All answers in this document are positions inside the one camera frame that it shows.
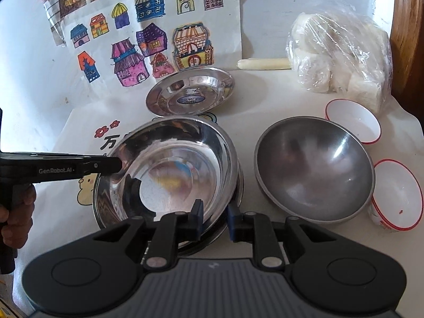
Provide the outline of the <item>person left hand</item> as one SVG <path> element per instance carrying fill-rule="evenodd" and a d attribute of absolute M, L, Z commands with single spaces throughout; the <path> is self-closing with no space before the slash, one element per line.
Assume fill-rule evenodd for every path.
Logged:
<path fill-rule="evenodd" d="M 29 184 L 20 194 L 19 202 L 12 210 L 1 206 L 1 223 L 6 225 L 1 228 L 1 238 L 5 245 L 20 249 L 28 240 L 32 228 L 32 214 L 37 194 L 33 184 Z"/>

